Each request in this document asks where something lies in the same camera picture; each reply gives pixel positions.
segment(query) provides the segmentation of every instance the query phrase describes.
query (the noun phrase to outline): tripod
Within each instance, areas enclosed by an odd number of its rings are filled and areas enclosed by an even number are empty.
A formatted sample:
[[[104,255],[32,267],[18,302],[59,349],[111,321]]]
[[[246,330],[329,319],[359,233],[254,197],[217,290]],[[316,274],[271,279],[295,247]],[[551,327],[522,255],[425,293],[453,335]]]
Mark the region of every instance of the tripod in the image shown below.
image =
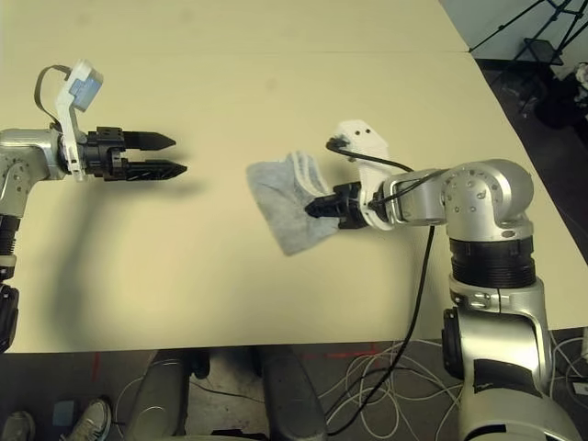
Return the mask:
[[[572,15],[573,16],[573,20],[570,23],[570,26],[568,27],[567,31],[565,32],[563,38],[561,39],[560,44],[558,45],[558,47],[553,51],[553,53],[551,54],[550,58],[547,60],[547,65],[551,65],[553,64],[563,53],[563,50],[568,47],[576,38],[578,38],[578,36],[586,29],[588,28],[588,20],[583,23],[581,26],[579,26],[576,29],[576,25],[578,24],[578,21],[581,20],[584,16],[584,11],[586,9],[586,7],[588,6],[588,0],[582,0],[582,5],[580,6],[580,8],[577,11],[568,9],[568,5],[570,4],[571,0],[562,0],[562,2],[560,4],[556,4],[553,0],[537,0],[534,4],[532,4],[531,6],[529,6],[527,9],[521,11],[518,15],[516,15],[515,17],[513,17],[511,20],[507,21],[506,23],[500,25],[492,34],[490,34],[488,37],[486,37],[485,39],[483,39],[481,42],[479,42],[478,44],[476,44],[473,48],[469,49],[469,52],[472,53],[474,52],[476,49],[478,49],[481,45],[483,45],[484,43],[486,43],[488,40],[492,39],[496,34],[502,32],[503,30],[505,30],[506,28],[508,28],[509,26],[511,26],[512,24],[514,24],[519,18],[523,17],[524,15],[526,15],[528,12],[532,11],[533,9],[535,9],[537,6],[543,4],[543,3],[548,3],[550,4],[554,11],[553,14],[548,18],[548,20],[545,22],[545,24],[537,31],[537,33],[530,39],[525,39],[525,43],[523,45],[523,48],[514,56],[514,58],[506,65],[506,67],[504,68],[504,70],[497,75],[490,83],[490,85],[494,85],[500,78],[502,78],[503,74],[508,72],[510,70],[510,68],[515,64],[515,62],[526,52],[529,51],[533,57],[535,58],[535,61],[537,62],[537,64],[541,64],[541,63],[546,63],[545,61],[540,60],[537,55],[533,52],[532,50],[532,46],[533,44],[538,41],[539,37],[541,36],[541,34],[543,34],[543,32],[545,32],[545,30],[548,28],[548,26],[553,23],[554,21],[556,21],[559,16],[561,14],[568,14],[568,15]],[[527,81],[530,80],[530,78],[532,78],[535,75],[535,72],[530,75],[529,77],[527,77],[524,81],[524,83],[526,83]],[[528,101],[530,100],[531,96],[533,95],[533,92],[535,92],[535,88],[533,89],[533,91],[529,94],[529,97],[526,99],[525,103],[523,104],[522,108],[525,108],[525,106],[527,105]]]

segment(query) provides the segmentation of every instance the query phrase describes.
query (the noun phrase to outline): black tripod leg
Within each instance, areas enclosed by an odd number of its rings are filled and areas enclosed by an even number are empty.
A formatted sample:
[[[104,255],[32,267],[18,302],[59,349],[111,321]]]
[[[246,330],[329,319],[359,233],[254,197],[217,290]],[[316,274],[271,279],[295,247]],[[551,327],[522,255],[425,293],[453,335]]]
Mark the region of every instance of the black tripod leg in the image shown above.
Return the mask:
[[[531,11],[532,9],[534,9],[536,6],[542,4],[543,2],[545,2],[546,0],[537,0],[533,5],[531,5],[530,7],[528,7],[527,9],[525,9],[524,11],[520,12],[516,17],[513,17],[512,19],[510,19],[509,21],[507,21],[506,23],[504,23],[503,25],[500,25],[492,34],[490,34],[488,37],[486,37],[484,40],[480,41],[477,45],[475,45],[473,48],[469,48],[469,52],[474,52],[475,50],[477,50],[482,44],[484,44],[486,41],[490,40],[492,37],[494,37],[496,34],[502,32],[503,30],[505,30],[506,28],[508,28],[509,26],[511,26],[513,23],[515,23],[516,20],[518,20],[520,17],[522,17],[524,14],[526,14],[527,12]]]
[[[558,45],[557,49],[553,51],[553,54],[551,55],[551,59],[549,60],[549,64],[551,65],[553,62],[555,62],[555,60],[561,56],[561,54],[563,53],[563,49],[568,46],[572,41],[574,41],[574,39],[576,37],[578,37],[578,35],[580,35],[580,32],[582,32],[586,26],[588,26],[588,21],[586,23],[584,23],[579,29],[579,32],[574,33],[570,40],[568,40],[568,37],[570,36],[571,32],[573,31],[573,29],[576,27],[576,24],[578,23],[578,21],[583,17],[584,15],[584,11],[586,9],[586,7],[588,6],[588,0],[583,0],[582,2],[582,6],[580,6],[580,8],[578,9],[578,11],[576,13],[574,13],[574,18],[570,23],[570,26],[568,27],[568,30],[566,31],[565,35],[563,36],[563,38],[561,39],[560,44]],[[533,72],[532,75],[529,75],[522,83],[522,85],[525,85],[528,81],[530,81],[530,79],[535,76],[535,74],[537,73],[537,69]],[[531,98],[533,97],[533,94],[535,94],[535,92],[537,91],[537,84],[535,84],[533,86],[533,89],[531,89],[531,91],[529,92],[528,97],[526,98],[525,102],[523,103],[523,106],[521,106],[521,108],[519,109],[519,113],[522,113],[525,110],[526,105],[529,103],[529,101],[531,100]]]
[[[523,45],[523,49],[521,49],[515,56],[514,58],[506,65],[506,67],[504,68],[504,70],[502,72],[500,72],[500,74],[496,75],[496,77],[490,82],[490,86],[493,86],[499,79],[501,79],[503,77],[503,75],[508,72],[510,70],[510,68],[513,66],[513,64],[515,64],[515,62],[521,57],[521,55],[523,55],[531,46],[531,44],[533,44],[533,41],[537,40],[541,34],[543,32],[545,32],[545,29],[548,28],[548,26],[555,20],[558,19],[558,17],[560,16],[561,12],[566,8],[566,6],[570,3],[571,0],[564,0],[561,5],[557,6],[555,9],[555,12],[553,13],[553,15],[548,19],[548,21],[545,22],[545,24],[541,27],[541,29],[531,38],[529,39],[524,45]]]

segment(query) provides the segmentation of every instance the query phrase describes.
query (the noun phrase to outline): white cable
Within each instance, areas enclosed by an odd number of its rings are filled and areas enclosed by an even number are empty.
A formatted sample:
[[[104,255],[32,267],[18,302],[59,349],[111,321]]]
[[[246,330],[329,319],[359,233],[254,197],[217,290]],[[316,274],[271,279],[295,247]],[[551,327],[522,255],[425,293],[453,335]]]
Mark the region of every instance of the white cable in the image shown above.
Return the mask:
[[[430,340],[421,340],[421,339],[417,339],[417,340],[413,340],[414,342],[418,342],[418,343],[423,343],[425,345],[430,345],[430,346],[435,346],[435,347],[443,347],[443,345],[441,345],[438,342],[432,342]]]
[[[463,391],[463,389],[459,391],[458,400],[461,399],[461,392],[462,391]],[[445,415],[443,415],[443,418],[441,419],[441,421],[439,422],[439,425],[437,426],[437,430],[435,430],[435,441],[437,441],[439,439],[439,434],[441,433],[441,428],[443,427],[443,424],[445,424],[445,421],[447,420],[447,417],[451,414],[451,411],[456,406],[458,406],[458,403],[456,401],[454,401],[447,408],[447,412],[445,412]]]
[[[562,346],[567,345],[568,343],[573,343],[573,342],[581,342],[583,340],[582,337],[574,337],[574,338],[569,338],[568,340],[564,340],[563,342],[560,342],[559,344],[557,344],[554,348],[553,351],[551,352],[551,359],[552,359],[552,367],[551,367],[551,381],[549,382],[549,397],[553,398],[553,384],[554,384],[554,379],[555,379],[555,353],[556,351],[558,351]]]
[[[455,386],[447,387],[448,390],[453,390],[453,389],[458,389],[458,388],[461,388],[461,384],[456,384]],[[396,398],[400,398],[400,399],[406,400],[406,401],[427,401],[427,400],[431,400],[434,397],[438,397],[439,395],[443,395],[444,393],[447,393],[445,389],[438,390],[437,392],[434,392],[430,395],[425,395],[423,397],[405,397],[404,395],[400,395],[400,393],[398,393],[398,392],[394,392],[394,396]]]
[[[117,397],[117,401],[115,402],[114,405],[114,422],[116,423],[115,426],[117,427],[117,430],[119,431],[119,435],[120,435],[120,439],[125,439],[125,435],[122,434],[122,430],[120,430],[120,421],[119,421],[119,406],[120,406],[120,400],[122,399],[122,396],[124,395],[124,393],[127,391],[127,389],[132,386],[133,384],[135,384],[137,381],[141,381],[143,379],[143,377],[138,377],[137,379],[134,379],[132,381],[129,381],[127,383],[127,385],[122,388],[122,390],[120,391],[119,396]]]
[[[416,433],[414,432],[413,427],[411,426],[411,423],[408,421],[408,418],[406,417],[406,415],[402,411],[402,407],[400,405],[398,406],[398,413],[401,415],[402,420],[404,420],[404,422],[406,423],[406,426],[408,427],[409,432],[413,435],[414,439],[416,439],[416,441],[421,441],[419,439],[419,437],[416,435]]]
[[[449,390],[449,388],[446,386],[446,384],[443,381],[441,381],[441,379],[437,375],[435,375],[433,372],[431,372],[429,369],[427,369],[421,363],[414,360],[413,358],[410,358],[409,356],[402,356],[402,358],[410,361],[411,363],[414,363],[416,366],[418,366],[420,369],[422,369],[424,372],[426,372],[428,375],[430,375],[432,379],[435,379],[435,382],[439,386],[441,386],[441,388],[443,388],[444,392],[451,398],[451,400],[454,402],[454,404],[457,407],[459,407],[459,402],[458,402],[457,397],[453,394],[453,392],[451,390]]]
[[[370,392],[372,389],[374,388],[367,388],[365,390],[363,390],[362,392],[358,392],[354,395],[352,395],[350,398],[347,398],[345,401],[343,401],[341,404],[339,404],[339,406],[337,406],[337,408],[333,411],[333,413],[331,413],[331,416],[329,416],[329,418],[327,419],[327,425],[331,423],[331,421],[333,420],[333,418],[339,413],[341,412],[341,410],[347,406],[347,404],[349,403],[353,403],[355,401],[355,399],[359,398],[361,399],[361,395],[365,394],[366,392]],[[396,402],[396,400],[394,400],[394,397],[389,393],[386,392],[386,396],[390,398],[390,400],[392,401],[392,404],[394,405],[394,410],[395,410],[395,415],[396,415],[396,421],[394,423],[394,427],[392,428],[392,430],[385,435],[378,435],[376,433],[374,433],[369,426],[364,422],[364,427],[366,428],[367,432],[376,437],[377,439],[390,439],[394,436],[394,434],[396,434],[396,431],[398,430],[398,427],[400,425],[400,413],[398,411],[398,403]]]
[[[558,347],[558,342],[557,342],[557,340],[555,339],[555,336],[553,335],[553,332],[549,332],[549,337],[551,337],[551,342],[553,342],[554,346],[555,346],[555,347]],[[568,356],[566,356],[566,353],[565,353],[565,352],[563,352],[563,350],[561,350],[561,348],[558,348],[558,352],[560,353],[561,357],[562,357],[564,360],[566,360],[566,363],[568,363],[568,366],[569,366],[569,365],[571,365],[571,361],[570,361],[570,359],[568,358]],[[555,362],[556,362],[556,358],[555,358],[555,357],[553,357],[553,366],[554,366],[554,367],[556,366],[556,365],[555,365]],[[573,369],[573,371],[575,372],[575,374],[576,374],[578,377],[581,377],[581,376],[582,376],[582,374],[581,374],[581,373],[578,371],[578,369],[576,369],[576,367],[572,366],[571,368]]]
[[[428,342],[426,340],[414,340],[414,342],[422,343],[425,345],[432,345],[435,347],[441,347],[441,344],[439,344],[437,342]],[[345,390],[347,391],[347,395],[349,395],[349,397],[345,401],[343,401],[341,404],[339,404],[333,410],[331,415],[329,415],[329,417],[327,419],[327,424],[329,424],[333,420],[333,418],[339,412],[341,412],[341,410],[349,403],[354,403],[358,406],[361,405],[361,403],[364,400],[364,397],[370,391],[373,390],[373,388],[366,387],[366,385],[365,385],[365,378],[366,378],[367,373],[370,371],[370,368],[378,359],[381,359],[381,358],[389,358],[390,357],[389,362],[391,363],[395,357],[395,352],[394,352],[395,349],[397,349],[400,346],[401,346],[401,343],[394,344],[392,342],[392,345],[390,347],[386,348],[385,350],[383,350],[373,356],[358,356],[358,357],[354,358],[347,366],[347,370],[345,372],[345,375],[341,379],[339,379],[329,390],[327,390],[326,392],[323,392],[321,395],[319,395],[319,398],[323,398],[323,397],[329,395],[330,393],[332,393],[333,391],[337,390],[342,384],[345,384]],[[437,385],[439,388],[441,388],[441,390],[434,392],[434,393],[431,393],[427,396],[423,396],[423,397],[404,397],[404,396],[401,396],[401,395],[395,393],[393,386],[392,386],[393,376],[390,376],[390,378],[383,384],[383,386],[385,386],[385,387],[380,388],[382,395],[380,397],[378,397],[376,400],[372,401],[369,405],[377,404],[377,403],[382,402],[386,399],[392,401],[392,405],[394,406],[394,412],[395,412],[394,427],[390,430],[389,433],[387,433],[385,435],[377,434],[369,426],[368,421],[365,416],[365,413],[362,412],[360,414],[361,422],[364,425],[366,432],[368,432],[370,435],[372,435],[376,439],[390,439],[390,438],[392,438],[396,434],[396,432],[398,431],[398,428],[400,425],[400,419],[402,418],[402,420],[406,423],[408,430],[410,431],[410,433],[412,434],[414,439],[416,439],[417,441],[420,441],[418,436],[414,432],[408,418],[402,412],[401,406],[399,405],[399,403],[396,400],[397,397],[406,399],[407,401],[426,401],[426,400],[430,400],[438,395],[447,394],[449,396],[449,398],[451,398],[451,400],[452,400],[450,409],[453,409],[453,407],[459,406],[458,398],[452,393],[452,390],[460,388],[459,385],[453,385],[451,387],[448,387],[438,376],[433,374],[433,372],[431,372],[431,370],[429,370],[428,368],[423,366],[421,363],[417,362],[416,360],[414,360],[413,358],[411,358],[409,356],[403,356],[402,358],[405,358],[406,360],[412,362],[413,364],[415,364],[417,367],[419,367],[425,373],[422,373],[422,372],[419,372],[418,370],[413,370],[413,369],[408,370],[408,372],[413,373],[414,375],[421,377],[423,379],[426,379],[427,381],[430,381],[431,383],[433,383],[433,384]],[[399,368],[400,367],[406,368],[406,366],[404,366],[402,364],[399,364],[398,366],[399,366]],[[361,368],[363,368],[363,371],[362,371],[362,375],[361,375],[360,381],[359,381],[359,391],[355,394],[351,394],[351,391],[349,390],[349,385],[350,385],[349,383],[351,381],[353,374],[355,374]],[[442,420],[441,425],[445,422],[446,418],[447,417],[445,416],[444,420]]]
[[[439,346],[439,347],[441,346],[441,344],[439,344],[439,343],[429,342],[428,340],[412,340],[411,343],[422,343],[425,345],[433,345],[433,346]],[[400,347],[400,345],[401,345],[400,343],[394,344],[394,342],[392,342],[392,345],[390,347],[388,347],[387,349],[385,349],[385,350],[381,351],[380,353],[375,354],[373,356],[381,356],[385,353],[390,352],[390,362],[391,362],[391,359],[393,358],[393,355],[394,355],[393,352],[391,352],[391,350],[393,350],[396,347]],[[319,399],[321,400],[324,397],[326,397],[327,395],[329,395],[329,394],[333,393],[334,391],[336,391],[337,389],[339,389],[339,387],[341,387],[341,385],[345,382],[345,379],[348,379],[352,374],[354,374],[358,369],[360,369],[361,366],[358,366],[358,367],[353,368],[353,370],[351,370],[352,365],[354,365],[357,362],[357,360],[360,360],[360,359],[367,360],[369,357],[371,357],[371,356],[359,356],[359,357],[354,358],[351,361],[350,366],[347,367],[347,373],[345,374],[345,376],[341,377],[341,379],[339,379],[336,383],[334,383],[334,385],[331,386],[331,388],[329,388],[325,392],[319,394]]]

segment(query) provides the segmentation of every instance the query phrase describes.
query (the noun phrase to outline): sneaker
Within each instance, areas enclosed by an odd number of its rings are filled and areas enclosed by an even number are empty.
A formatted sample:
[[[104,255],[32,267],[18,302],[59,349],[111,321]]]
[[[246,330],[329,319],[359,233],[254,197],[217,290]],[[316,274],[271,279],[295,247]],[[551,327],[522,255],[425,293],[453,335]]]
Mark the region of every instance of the sneaker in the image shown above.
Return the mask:
[[[14,412],[2,429],[0,441],[32,441],[35,437],[35,422],[30,413]]]
[[[108,403],[104,400],[93,400],[65,439],[67,441],[104,441],[107,439],[111,421]]]

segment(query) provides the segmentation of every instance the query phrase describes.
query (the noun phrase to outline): black cable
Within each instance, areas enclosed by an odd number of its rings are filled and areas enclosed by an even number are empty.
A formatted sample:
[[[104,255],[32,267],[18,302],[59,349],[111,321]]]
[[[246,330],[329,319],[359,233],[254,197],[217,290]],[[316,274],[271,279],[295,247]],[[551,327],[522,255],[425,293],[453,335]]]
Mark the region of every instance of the black cable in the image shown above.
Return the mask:
[[[419,317],[419,310],[421,309],[421,300],[423,298],[423,290],[424,290],[424,281],[426,279],[426,268],[427,264],[429,263],[429,256],[431,254],[431,247],[433,246],[433,238],[435,237],[435,227],[429,227],[429,236],[426,241],[426,248],[424,250],[424,258],[423,258],[423,268],[421,269],[421,278],[419,280],[419,288],[416,293],[416,302],[414,303],[414,311],[413,317],[411,318],[411,324],[408,328],[408,332],[402,341],[401,347],[399,348],[394,360],[390,364],[390,367],[386,369],[386,373],[379,379],[376,383],[374,388],[369,392],[366,399],[361,403],[361,405],[357,408],[356,412],[353,416],[342,425],[340,428],[333,432],[329,432],[329,436],[335,436],[341,434],[344,430],[346,430],[353,422],[357,419],[357,417],[363,412],[366,406],[369,403],[369,400],[374,396],[374,394],[378,391],[378,389],[384,384],[384,382],[392,375],[392,371],[396,368],[396,365],[401,361],[401,357],[406,351],[406,347],[408,346],[409,342],[411,341],[411,337],[413,336],[414,327],[416,326],[416,321]]]
[[[377,205],[383,205],[386,202],[390,202],[391,200],[400,198],[402,196],[404,196],[405,194],[413,191],[415,188],[417,188],[418,186],[421,186],[422,184],[424,184],[426,181],[429,181],[431,179],[433,179],[434,177],[437,177],[439,175],[442,175],[444,172],[446,172],[447,170],[436,170],[426,176],[423,176],[422,178],[416,180],[415,182],[413,182],[412,184],[410,184],[409,186],[407,186],[406,188],[403,188],[400,191],[397,191],[396,193],[394,193],[393,195],[389,195],[386,196],[385,198],[382,199],[377,199],[377,200],[372,200],[370,201],[367,205],[371,208],[374,209],[375,206]]]
[[[264,404],[263,401],[258,400],[257,398],[248,397],[247,395],[242,395],[241,393],[232,393],[232,392],[225,392],[223,390],[214,390],[214,389],[205,388],[204,386],[200,386],[198,383],[196,383],[194,381],[190,381],[190,383],[192,383],[197,388],[200,388],[206,392],[215,393],[217,395],[223,395],[225,397],[244,398],[249,401],[254,401],[254,402],[259,402],[260,404]]]
[[[40,99],[40,89],[43,85],[43,79],[45,78],[45,74],[50,71],[51,69],[54,69],[56,71],[62,72],[65,74],[65,79],[67,80],[67,78],[70,76],[70,73],[72,72],[72,69],[70,69],[67,66],[61,66],[60,64],[54,64],[53,66],[48,66],[45,69],[43,69],[42,71],[40,71],[39,76],[37,77],[37,83],[35,83],[35,90],[33,92],[33,99],[35,101],[35,104],[37,105],[37,107],[44,113],[46,113],[49,118],[52,119],[52,123],[50,124],[50,127],[53,129],[57,129],[58,131],[62,131],[62,125],[60,124],[59,120],[57,120],[57,118],[55,118],[49,110],[47,110],[44,106],[43,103],[41,102]]]
[[[391,165],[392,167],[400,168],[401,170],[404,170],[405,172],[413,172],[414,171],[411,167],[409,167],[408,165],[404,165],[402,163],[397,163],[395,161],[390,161],[388,159],[378,158],[376,156],[369,156],[367,154],[361,154],[361,153],[349,152],[348,150],[343,150],[343,147],[345,147],[347,144],[348,144],[348,142],[345,140],[342,140],[341,138],[331,138],[327,142],[326,147],[331,152],[342,154],[343,156],[348,156],[350,158],[363,159],[364,161],[370,161],[372,163]]]

